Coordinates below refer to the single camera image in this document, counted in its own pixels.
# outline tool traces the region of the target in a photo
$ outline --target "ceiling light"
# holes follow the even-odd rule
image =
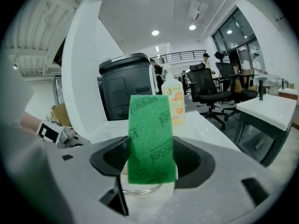
[[[152,35],[158,35],[159,34],[159,31],[158,30],[155,30],[151,33]]]
[[[189,27],[190,30],[194,30],[195,28],[196,28],[195,25],[191,25],[191,26]]]

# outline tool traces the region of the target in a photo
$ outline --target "bottle label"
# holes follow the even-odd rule
[[[168,95],[172,125],[184,123],[184,95],[180,86],[166,88],[165,94]]]

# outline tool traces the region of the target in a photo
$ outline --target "office chair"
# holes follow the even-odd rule
[[[217,88],[214,84],[211,70],[201,63],[198,65],[191,65],[190,70],[187,71],[191,84],[191,96],[193,102],[200,102],[209,106],[209,112],[200,113],[204,115],[206,119],[213,118],[222,124],[221,129],[225,129],[225,123],[218,117],[219,115],[226,115],[220,112],[213,112],[215,109],[215,103],[223,101],[230,97],[232,93],[230,91],[217,92]]]
[[[235,104],[257,97],[258,95],[257,91],[247,90],[247,88],[249,87],[249,77],[254,76],[253,74],[250,75],[235,74],[234,67],[231,63],[216,62],[216,66],[223,78],[223,80],[221,81],[223,83],[223,90],[226,91],[228,87],[231,85],[230,91],[232,92],[232,96],[230,97],[230,99],[235,101]],[[244,87],[242,87],[242,92],[236,93],[235,92],[236,80],[243,77],[247,78],[246,84],[244,85],[245,89]],[[238,113],[236,107],[224,108],[221,112],[224,113],[225,110],[232,110],[230,114],[224,116],[225,121],[227,121],[230,116]]]

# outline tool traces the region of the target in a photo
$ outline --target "green sponge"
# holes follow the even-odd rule
[[[128,182],[174,182],[176,164],[172,157],[172,124],[168,97],[133,95],[129,112]]]

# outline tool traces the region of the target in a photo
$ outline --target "black trash bin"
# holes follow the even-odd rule
[[[151,95],[150,61],[143,53],[121,56],[99,65],[100,91],[108,120],[128,119],[131,95]]]

